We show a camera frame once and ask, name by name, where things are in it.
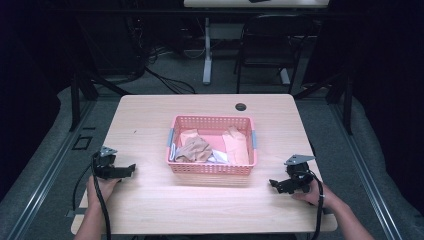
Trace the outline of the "person's right hand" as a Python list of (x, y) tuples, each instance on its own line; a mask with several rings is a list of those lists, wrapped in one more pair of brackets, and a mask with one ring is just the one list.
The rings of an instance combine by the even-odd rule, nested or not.
[(323, 200), (324, 207), (332, 207), (336, 200), (336, 195), (324, 184), (313, 180), (307, 193), (294, 193), (293, 199), (305, 201), (317, 206), (319, 200)]

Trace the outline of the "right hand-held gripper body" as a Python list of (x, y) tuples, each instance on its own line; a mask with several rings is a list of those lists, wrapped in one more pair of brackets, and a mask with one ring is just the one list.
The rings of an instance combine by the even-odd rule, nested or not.
[(304, 193), (307, 193), (309, 191), (309, 184), (313, 180), (308, 162), (314, 159), (314, 156), (292, 155), (285, 162), (286, 172), (289, 175), (289, 178), (286, 180), (286, 186), (292, 186), (296, 190), (302, 190)]

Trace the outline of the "person's left hand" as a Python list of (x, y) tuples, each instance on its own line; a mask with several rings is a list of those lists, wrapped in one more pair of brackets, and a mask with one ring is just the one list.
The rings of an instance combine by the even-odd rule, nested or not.
[(93, 208), (94, 206), (98, 207), (100, 205), (100, 200), (97, 196), (96, 189), (100, 190), (104, 202), (107, 202), (116, 184), (119, 182), (120, 179), (104, 180), (95, 178), (94, 176), (90, 176), (86, 184), (88, 207)]

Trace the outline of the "white desk leg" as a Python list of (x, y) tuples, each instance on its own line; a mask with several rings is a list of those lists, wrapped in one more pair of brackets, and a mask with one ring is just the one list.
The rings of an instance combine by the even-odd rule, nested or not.
[(212, 55), (211, 55), (211, 40), (210, 40), (210, 22), (209, 19), (205, 19), (205, 60), (204, 60), (204, 69), (203, 69), (203, 80), (202, 82), (205, 85), (211, 83), (211, 74), (212, 74)]

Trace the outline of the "grey floor rail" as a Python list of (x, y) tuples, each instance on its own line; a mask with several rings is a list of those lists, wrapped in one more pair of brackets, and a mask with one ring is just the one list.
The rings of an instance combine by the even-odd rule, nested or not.
[(337, 105), (333, 104), (329, 105), (329, 109), (333, 117), (336, 119), (337, 126), (342, 132), (342, 135), (349, 146), (350, 152), (353, 155), (353, 164), (356, 172), (387, 240), (404, 240), (385, 200), (383, 199), (383, 196), (377, 188), (375, 180), (365, 162), (365, 158), (363, 157), (363, 154), (356, 142), (355, 136), (353, 134), (349, 134), (344, 126), (342, 111)]
[(82, 104), (80, 120), (70, 131), (71, 107), (63, 105), (52, 128), (49, 130), (30, 161), (0, 202), (0, 240), (21, 240), (36, 216), (45, 197), (63, 167), (64, 158), (77, 139), (81, 124), (87, 119), (96, 102)]

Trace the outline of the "pink plastic basket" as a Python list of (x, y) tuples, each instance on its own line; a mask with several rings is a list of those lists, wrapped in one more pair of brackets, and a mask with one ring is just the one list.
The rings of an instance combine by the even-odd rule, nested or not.
[[(210, 144), (212, 150), (226, 153), (222, 134), (229, 127), (236, 127), (246, 136), (246, 145), (249, 156), (247, 165), (213, 164), (213, 163), (179, 163), (168, 160), (171, 144), (181, 148), (180, 133), (185, 130), (196, 129), (198, 136)], [(196, 174), (232, 174), (249, 175), (257, 163), (256, 132), (253, 120), (246, 116), (193, 116), (177, 115), (172, 123), (167, 140), (166, 162), (174, 173)]]

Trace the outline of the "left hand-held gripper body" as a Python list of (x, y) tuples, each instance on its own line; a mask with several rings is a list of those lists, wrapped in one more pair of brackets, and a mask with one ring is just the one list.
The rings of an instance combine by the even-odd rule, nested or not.
[(91, 156), (92, 175), (102, 179), (114, 179), (117, 177), (114, 161), (117, 151), (102, 146), (97, 152)]

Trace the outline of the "white crumpled cloth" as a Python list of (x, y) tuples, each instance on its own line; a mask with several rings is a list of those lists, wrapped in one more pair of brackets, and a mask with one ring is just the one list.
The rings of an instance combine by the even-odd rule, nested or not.
[[(177, 147), (174, 143), (171, 144), (170, 156), (168, 160), (171, 162), (176, 161), (176, 154), (179, 152), (180, 148)], [(229, 164), (228, 155), (224, 152), (218, 150), (212, 150), (211, 155), (206, 160), (206, 163), (213, 164)]]

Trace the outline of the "black chair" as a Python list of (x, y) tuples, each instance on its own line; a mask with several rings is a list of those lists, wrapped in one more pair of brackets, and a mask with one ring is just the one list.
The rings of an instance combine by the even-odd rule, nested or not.
[(240, 92), (241, 70), (246, 68), (292, 69), (295, 79), (305, 40), (313, 32), (313, 20), (305, 15), (263, 14), (243, 26), (233, 73)]

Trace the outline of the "wooden table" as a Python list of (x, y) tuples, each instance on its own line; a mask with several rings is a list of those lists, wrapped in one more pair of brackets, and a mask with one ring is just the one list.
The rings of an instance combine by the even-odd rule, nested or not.
[[(166, 146), (177, 115), (252, 118), (257, 163), (248, 176), (175, 174)], [(312, 150), (298, 109), (288, 94), (127, 95), (121, 98), (105, 145), (116, 162), (135, 165), (107, 202), (115, 234), (306, 233), (334, 231), (333, 215), (280, 194), (285, 161)]]

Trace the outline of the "peach flat sock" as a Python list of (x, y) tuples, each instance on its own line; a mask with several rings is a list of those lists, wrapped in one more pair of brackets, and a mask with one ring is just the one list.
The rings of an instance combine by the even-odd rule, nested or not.
[(249, 156), (246, 136), (234, 126), (229, 127), (223, 134), (228, 161), (233, 165), (247, 165)]

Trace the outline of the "white desk foot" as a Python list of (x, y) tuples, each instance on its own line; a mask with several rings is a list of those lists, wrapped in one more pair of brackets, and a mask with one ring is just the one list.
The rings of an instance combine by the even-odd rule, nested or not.
[(280, 73), (280, 79), (283, 85), (289, 85), (291, 83), (288, 71), (286, 68), (283, 68)]

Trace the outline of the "black metal stand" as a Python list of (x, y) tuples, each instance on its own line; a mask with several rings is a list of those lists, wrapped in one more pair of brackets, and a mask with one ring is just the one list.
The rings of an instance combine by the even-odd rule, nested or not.
[(337, 104), (341, 97), (343, 99), (343, 112), (342, 112), (342, 125), (345, 131), (352, 135), (351, 116), (352, 116), (352, 102), (353, 102), (353, 75), (355, 70), (352, 67), (343, 67), (335, 75), (325, 79), (322, 82), (315, 83), (306, 90), (301, 91), (294, 95), (295, 99), (302, 99), (308, 95), (318, 91), (319, 89), (329, 86), (325, 99), (328, 104)]
[(80, 94), (88, 101), (96, 101), (99, 93), (94, 84), (98, 83), (112, 92), (125, 96), (129, 92), (109, 82), (99, 74), (88, 70), (78, 69), (71, 80), (71, 110), (72, 110), (72, 123), (69, 129), (70, 132), (74, 131), (81, 121), (81, 108), (80, 108)]

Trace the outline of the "tan crumpled sock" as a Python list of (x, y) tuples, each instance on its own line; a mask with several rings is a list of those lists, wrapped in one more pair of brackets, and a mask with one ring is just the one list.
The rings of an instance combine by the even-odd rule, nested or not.
[(212, 155), (212, 147), (200, 136), (189, 137), (177, 151), (175, 161), (179, 163), (204, 163)]

